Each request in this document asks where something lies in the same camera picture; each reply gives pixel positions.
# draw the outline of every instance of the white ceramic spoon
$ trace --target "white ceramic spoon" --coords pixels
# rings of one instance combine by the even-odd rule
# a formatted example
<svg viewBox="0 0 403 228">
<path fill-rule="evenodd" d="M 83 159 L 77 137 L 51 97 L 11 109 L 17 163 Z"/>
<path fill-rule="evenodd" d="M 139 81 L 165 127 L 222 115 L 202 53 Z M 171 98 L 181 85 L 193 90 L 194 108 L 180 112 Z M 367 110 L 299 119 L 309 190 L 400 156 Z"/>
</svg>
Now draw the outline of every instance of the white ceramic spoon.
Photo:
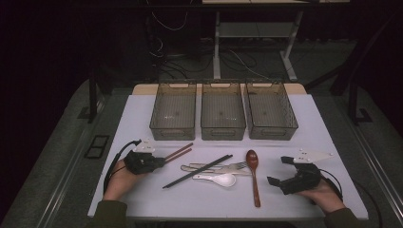
<svg viewBox="0 0 403 228">
<path fill-rule="evenodd" d="M 221 174 L 218 176 L 208 176 L 208 175 L 195 175 L 193 176 L 194 180 L 208 180 L 214 183 L 217 183 L 223 187 L 231 187 L 234 185 L 235 181 L 237 180 L 233 174 Z"/>
</svg>

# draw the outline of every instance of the black chopstick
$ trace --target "black chopstick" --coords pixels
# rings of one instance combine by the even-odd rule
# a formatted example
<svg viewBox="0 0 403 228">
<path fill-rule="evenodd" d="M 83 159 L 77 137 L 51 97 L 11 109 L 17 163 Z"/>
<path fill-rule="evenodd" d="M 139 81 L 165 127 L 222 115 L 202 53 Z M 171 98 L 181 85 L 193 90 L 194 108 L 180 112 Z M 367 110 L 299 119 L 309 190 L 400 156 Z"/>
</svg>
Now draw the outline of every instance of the black chopstick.
<svg viewBox="0 0 403 228">
<path fill-rule="evenodd" d="M 217 160 L 215 160 L 215 161 L 213 161 L 213 162 L 211 162 L 211 163 L 208 163 L 207 165 L 203 166 L 202 168 L 197 169 L 197 170 L 195 170 L 195 171 L 192 171 L 192 172 L 190 172 L 189 174 L 187 174 L 187 175 L 185 175 L 185 176 L 183 176 L 183 177 L 181 177 L 181 178 L 179 178 L 179 179 L 177 179 L 177 180 L 175 180 L 175 181 L 173 181 L 173 182 L 167 184 L 167 185 L 164 186 L 163 188 L 172 187 L 173 185 L 175 185 L 175 184 L 177 184 L 177 183 L 179 183 L 179 182 L 181 182 L 181 181 L 184 181 L 184 180 L 186 180 L 186 179 L 192 177 L 193 175 L 196 175 L 196 174 L 198 174 L 198 173 L 201 173 L 202 171 L 204 171 L 204 170 L 206 170 L 206 169 L 208 169 L 208 168 L 210 168 L 210 167 L 212 167 L 212 166 L 214 166 L 214 165 L 216 165 L 216 164 L 218 164 L 218 163 L 220 163 L 220 162 L 223 162 L 223 161 L 225 161 L 225 160 L 227 160 L 227 159 L 229 159 L 229 158 L 231 158 L 231 157 L 232 157 L 232 155 L 225 155 L 224 157 L 222 157 L 222 158 L 220 158 L 220 159 L 217 159 Z"/>
</svg>

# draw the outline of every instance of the left hand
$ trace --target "left hand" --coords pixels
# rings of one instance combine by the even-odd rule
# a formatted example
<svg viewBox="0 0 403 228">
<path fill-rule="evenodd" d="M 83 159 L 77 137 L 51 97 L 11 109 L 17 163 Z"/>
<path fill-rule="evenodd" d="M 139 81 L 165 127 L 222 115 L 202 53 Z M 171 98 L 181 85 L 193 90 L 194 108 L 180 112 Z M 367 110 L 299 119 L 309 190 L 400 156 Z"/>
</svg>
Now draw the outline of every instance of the left hand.
<svg viewBox="0 0 403 228">
<path fill-rule="evenodd" d="M 120 200 L 121 197 L 133 188 L 134 184 L 146 174 L 135 175 L 125 168 L 125 162 L 119 160 L 113 168 L 114 173 L 109 180 L 103 200 Z"/>
</svg>

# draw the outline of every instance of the human hand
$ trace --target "human hand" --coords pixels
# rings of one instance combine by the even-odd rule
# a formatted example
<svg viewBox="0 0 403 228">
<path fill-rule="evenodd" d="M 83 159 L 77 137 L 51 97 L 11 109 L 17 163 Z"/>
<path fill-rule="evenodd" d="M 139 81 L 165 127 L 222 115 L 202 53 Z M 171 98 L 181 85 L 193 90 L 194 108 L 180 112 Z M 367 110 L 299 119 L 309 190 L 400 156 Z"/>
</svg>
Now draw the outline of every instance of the human hand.
<svg viewBox="0 0 403 228">
<path fill-rule="evenodd" d="M 125 162 L 119 160 L 112 171 L 103 200 L 119 200 L 134 184 L 146 174 L 135 175 L 125 168 Z"/>
<path fill-rule="evenodd" d="M 325 214 L 346 208 L 343 201 L 325 180 L 320 180 L 317 187 L 298 192 L 297 195 L 313 200 Z"/>
</svg>

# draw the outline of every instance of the wooden spoon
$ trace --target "wooden spoon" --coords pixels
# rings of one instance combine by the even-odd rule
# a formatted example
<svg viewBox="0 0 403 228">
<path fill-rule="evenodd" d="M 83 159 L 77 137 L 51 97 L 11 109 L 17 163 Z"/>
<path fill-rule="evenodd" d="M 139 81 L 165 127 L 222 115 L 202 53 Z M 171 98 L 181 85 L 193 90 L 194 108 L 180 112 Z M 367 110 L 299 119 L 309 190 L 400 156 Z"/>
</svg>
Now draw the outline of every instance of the wooden spoon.
<svg viewBox="0 0 403 228">
<path fill-rule="evenodd" d="M 260 198 L 259 198 L 259 190 L 258 190 L 258 183 L 256 181 L 256 168 L 259 164 L 258 155 L 254 150 L 249 150 L 246 154 L 246 162 L 248 163 L 249 168 L 252 171 L 253 177 L 253 195 L 255 200 L 255 206 L 260 207 Z"/>
</svg>

